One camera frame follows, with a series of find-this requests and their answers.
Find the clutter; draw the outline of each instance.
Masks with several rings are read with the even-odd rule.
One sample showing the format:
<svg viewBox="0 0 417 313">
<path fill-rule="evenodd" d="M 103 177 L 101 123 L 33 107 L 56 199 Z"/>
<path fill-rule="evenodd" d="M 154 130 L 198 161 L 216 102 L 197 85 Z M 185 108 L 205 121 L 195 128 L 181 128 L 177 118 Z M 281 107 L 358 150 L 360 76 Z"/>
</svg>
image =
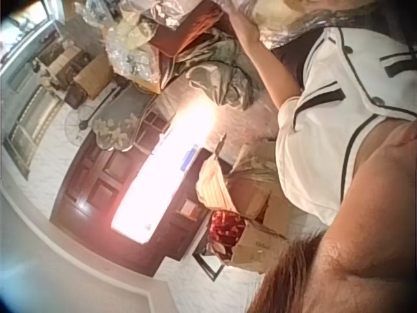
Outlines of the clutter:
<svg viewBox="0 0 417 313">
<path fill-rule="evenodd" d="M 168 27 L 158 27 L 150 43 L 169 57 L 176 57 L 187 47 L 192 46 L 198 37 L 213 28 L 214 24 L 223 16 L 221 8 L 212 1 L 204 0 L 176 30 Z"/>
<path fill-rule="evenodd" d="M 76 77 L 74 81 L 94 100 L 109 84 L 113 75 L 109 59 L 102 53 L 92 60 Z"/>
<path fill-rule="evenodd" d="M 244 145 L 226 177 L 217 161 L 217 150 L 201 168 L 197 196 L 215 211 L 210 226 L 211 247 L 226 265 L 264 273 L 286 245 L 295 207 L 283 195 L 279 183 L 275 144 Z"/>
<path fill-rule="evenodd" d="M 118 0 L 87 0 L 85 5 L 74 3 L 75 11 L 93 27 L 111 27 L 118 22 L 121 12 Z"/>
<path fill-rule="evenodd" d="M 226 0 L 215 0 L 224 5 Z M 277 48 L 307 31 L 320 27 L 361 27 L 369 29 L 369 14 L 375 0 L 357 4 L 350 10 L 311 10 L 305 13 L 300 0 L 233 0 L 235 5 L 259 26 L 261 41 L 268 49 Z"/>
<path fill-rule="evenodd" d="M 37 59 L 45 66 L 48 67 L 60 56 L 66 47 L 63 47 L 61 40 L 54 40 L 48 47 L 42 50 L 38 55 Z"/>
<path fill-rule="evenodd" d="M 190 85 L 217 105 L 247 110 L 264 88 L 258 73 L 234 38 L 216 29 L 207 35 L 208 40 L 177 57 L 175 74 L 186 72 Z"/>
<path fill-rule="evenodd" d="M 252 85 L 245 73 L 221 62 L 205 62 L 191 68 L 186 78 L 192 87 L 204 90 L 217 105 L 246 111 L 253 103 Z"/>
<path fill-rule="evenodd" d="M 143 112 L 154 95 L 142 93 L 131 83 L 93 120 L 97 145 L 103 150 L 125 151 L 133 146 Z"/>
<path fill-rule="evenodd" d="M 61 89 L 66 90 L 70 82 L 67 80 L 67 71 L 72 63 L 83 58 L 84 53 L 75 45 L 70 45 L 65 51 L 52 62 L 46 69 L 54 80 L 59 82 Z"/>
<path fill-rule="evenodd" d="M 228 266 L 265 273 L 276 264 L 286 240 L 254 221 L 236 213 L 213 213 L 209 246 Z"/>
<path fill-rule="evenodd" d="M 131 80 L 150 83 L 160 80 L 158 51 L 146 44 L 155 32 L 153 24 L 141 22 L 131 26 L 125 21 L 111 27 L 106 34 L 106 50 L 116 73 Z"/>
<path fill-rule="evenodd" d="M 176 29 L 203 0 L 154 1 L 150 9 L 152 19 L 161 25 Z"/>
<path fill-rule="evenodd" d="M 59 81 L 52 77 L 46 70 L 40 73 L 39 84 L 51 93 L 61 90 Z"/>
</svg>

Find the black trim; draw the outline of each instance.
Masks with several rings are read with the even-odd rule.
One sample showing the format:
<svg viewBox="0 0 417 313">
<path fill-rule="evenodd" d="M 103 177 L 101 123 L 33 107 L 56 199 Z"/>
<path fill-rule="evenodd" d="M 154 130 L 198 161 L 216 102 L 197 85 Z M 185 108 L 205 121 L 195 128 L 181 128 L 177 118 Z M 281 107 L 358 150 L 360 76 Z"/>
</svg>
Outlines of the black trim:
<svg viewBox="0 0 417 313">
<path fill-rule="evenodd" d="M 417 70 L 417 60 L 413 59 L 400 61 L 390 65 L 389 67 L 385 67 L 385 72 L 389 78 L 394 78 L 398 74 L 408 70 Z"/>
<path fill-rule="evenodd" d="M 380 61 L 386 61 L 386 60 L 391 59 L 393 57 L 401 57 L 403 55 L 409 55 L 409 56 L 412 57 L 415 53 L 417 53 L 417 50 L 415 50 L 413 52 L 409 51 L 409 52 L 395 53 L 395 54 L 386 55 L 385 57 L 380 57 L 379 60 Z"/>
<path fill-rule="evenodd" d="M 374 119 L 378 117 L 377 114 L 372 115 L 369 119 L 364 121 L 353 133 L 351 139 L 349 140 L 349 143 L 347 144 L 346 153 L 345 153 L 345 159 L 343 160 L 343 167 L 341 171 L 341 184 L 340 184 L 340 203 L 342 203 L 343 198 L 345 196 L 345 185 L 346 185 L 346 172 L 347 172 L 347 163 L 349 161 L 349 157 L 351 155 L 352 147 L 354 144 L 354 141 L 358 137 L 361 131 L 370 124 Z"/>
<path fill-rule="evenodd" d="M 339 30 L 340 37 L 341 37 L 341 46 L 344 47 L 345 46 L 345 36 L 343 35 L 343 31 L 341 30 L 340 27 L 338 27 L 338 30 Z M 405 113 L 405 114 L 409 114 L 413 117 L 417 117 L 417 114 L 412 112 L 412 111 L 408 111 L 408 110 L 403 109 L 403 108 L 396 108 L 396 107 L 393 107 L 393 106 L 381 106 L 381 105 L 378 105 L 377 103 L 375 103 L 375 101 L 372 99 L 372 97 L 369 95 L 369 93 L 367 93 L 367 90 L 366 90 L 364 84 L 360 80 L 359 75 L 356 72 L 356 70 L 355 70 L 355 68 L 352 64 L 352 61 L 349 59 L 349 56 L 345 53 L 345 51 L 343 51 L 343 55 L 345 56 L 346 61 L 349 64 L 349 67 L 351 68 L 351 70 L 354 74 L 354 77 L 356 78 L 356 81 L 359 83 L 360 87 L 364 91 L 364 93 L 365 93 L 366 97 L 368 98 L 368 100 L 370 101 L 370 103 L 372 103 L 374 106 L 377 106 L 378 108 L 385 108 L 387 110 L 402 112 L 402 113 Z"/>
<path fill-rule="evenodd" d="M 326 88 L 331 87 L 331 86 L 333 86 L 333 85 L 335 85 L 335 84 L 337 84 L 337 81 L 336 81 L 336 80 L 335 80 L 334 82 L 332 82 L 332 83 L 329 83 L 328 85 L 325 85 L 325 86 L 323 86 L 323 87 L 320 87 L 320 88 L 318 88 L 318 89 L 316 89 L 316 90 L 314 90 L 314 91 L 310 92 L 309 94 L 307 94 L 307 95 L 306 95 L 305 97 L 303 97 L 303 98 L 304 98 L 304 99 L 307 99 L 308 97 L 310 97 L 312 94 L 316 93 L 317 91 L 320 91 L 320 90 L 326 89 Z"/>
<path fill-rule="evenodd" d="M 304 110 L 311 109 L 315 106 L 319 106 L 320 104 L 329 103 L 333 101 L 342 101 L 344 98 L 346 98 L 343 91 L 339 88 L 335 91 L 329 91 L 328 93 L 322 93 L 316 97 L 313 97 L 305 103 L 303 103 L 300 107 L 297 108 L 297 110 L 294 113 L 294 119 L 293 119 L 293 129 L 295 129 L 296 126 L 296 119 L 299 113 L 301 113 Z"/>
<path fill-rule="evenodd" d="M 219 275 L 222 273 L 225 265 L 221 265 L 219 269 L 215 272 L 206 261 L 196 253 L 193 253 L 194 259 L 197 261 L 198 265 L 203 269 L 203 271 L 207 274 L 207 276 L 211 279 L 211 281 L 215 282 Z"/>
</svg>

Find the white wall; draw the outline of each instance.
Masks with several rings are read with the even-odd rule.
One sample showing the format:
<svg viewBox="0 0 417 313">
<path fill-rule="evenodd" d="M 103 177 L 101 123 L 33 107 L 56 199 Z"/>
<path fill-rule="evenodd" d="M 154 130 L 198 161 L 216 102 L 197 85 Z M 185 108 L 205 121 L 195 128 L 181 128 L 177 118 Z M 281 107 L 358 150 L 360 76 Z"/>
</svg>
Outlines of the white wall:
<svg viewBox="0 0 417 313">
<path fill-rule="evenodd" d="M 0 295 L 18 313 L 151 313 L 146 296 L 112 286 L 63 259 L 1 199 Z"/>
<path fill-rule="evenodd" d="M 33 231 L 32 237 L 39 237 L 60 257 L 81 269 L 84 275 L 93 276 L 124 291 L 147 297 L 151 313 L 178 313 L 166 282 L 145 277 L 107 261 L 65 235 L 22 193 L 13 176 L 5 168 L 2 169 L 1 193 Z"/>
<path fill-rule="evenodd" d="M 94 101 L 87 100 L 84 105 L 95 108 L 112 87 L 113 84 L 109 84 Z M 48 127 L 33 157 L 28 180 L 19 172 L 6 150 L 1 150 L 2 166 L 12 174 L 20 190 L 47 219 L 51 216 L 58 191 L 79 150 L 68 141 L 65 134 L 65 119 L 72 110 L 68 104 L 64 104 Z"/>
</svg>

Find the door panel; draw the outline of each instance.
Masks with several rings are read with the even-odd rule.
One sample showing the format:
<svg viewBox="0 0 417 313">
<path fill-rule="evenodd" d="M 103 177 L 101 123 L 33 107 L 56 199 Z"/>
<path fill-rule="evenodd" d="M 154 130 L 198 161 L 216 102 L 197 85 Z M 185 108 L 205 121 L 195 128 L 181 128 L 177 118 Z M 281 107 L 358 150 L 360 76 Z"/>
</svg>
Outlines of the door panel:
<svg viewBox="0 0 417 313">
<path fill-rule="evenodd" d="M 142 143 L 147 145 L 145 150 L 152 151 L 169 123 L 152 113 L 143 126 Z M 111 228 L 117 208 L 148 158 L 140 147 L 124 153 L 103 151 L 97 147 L 95 135 L 89 134 L 64 179 L 51 221 L 98 255 L 152 277 L 166 256 L 181 260 L 207 214 L 203 209 L 206 211 L 197 220 L 190 220 L 177 211 L 186 199 L 198 203 L 195 183 L 211 153 L 203 150 L 197 156 L 154 235 L 141 245 Z M 143 209 L 140 205 L 138 199 L 138 209 Z"/>
</svg>

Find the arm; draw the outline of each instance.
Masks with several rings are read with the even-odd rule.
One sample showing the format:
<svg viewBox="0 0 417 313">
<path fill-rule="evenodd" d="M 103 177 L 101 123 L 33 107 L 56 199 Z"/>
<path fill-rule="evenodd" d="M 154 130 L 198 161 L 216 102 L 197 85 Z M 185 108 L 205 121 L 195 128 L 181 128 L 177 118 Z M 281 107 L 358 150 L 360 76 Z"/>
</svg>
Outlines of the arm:
<svg viewBox="0 0 417 313">
<path fill-rule="evenodd" d="M 278 109 L 289 98 L 301 95 L 300 86 L 294 80 L 293 75 L 262 42 L 253 43 L 246 54 L 255 65 L 266 90 Z"/>
<path fill-rule="evenodd" d="M 233 4 L 224 7 L 237 38 L 255 65 L 275 106 L 280 109 L 289 98 L 301 95 L 300 86 L 291 73 L 259 40 L 257 26 L 252 24 Z"/>
<path fill-rule="evenodd" d="M 414 278 L 416 140 L 417 121 L 397 127 L 355 175 L 322 241 L 345 273 Z"/>
</svg>

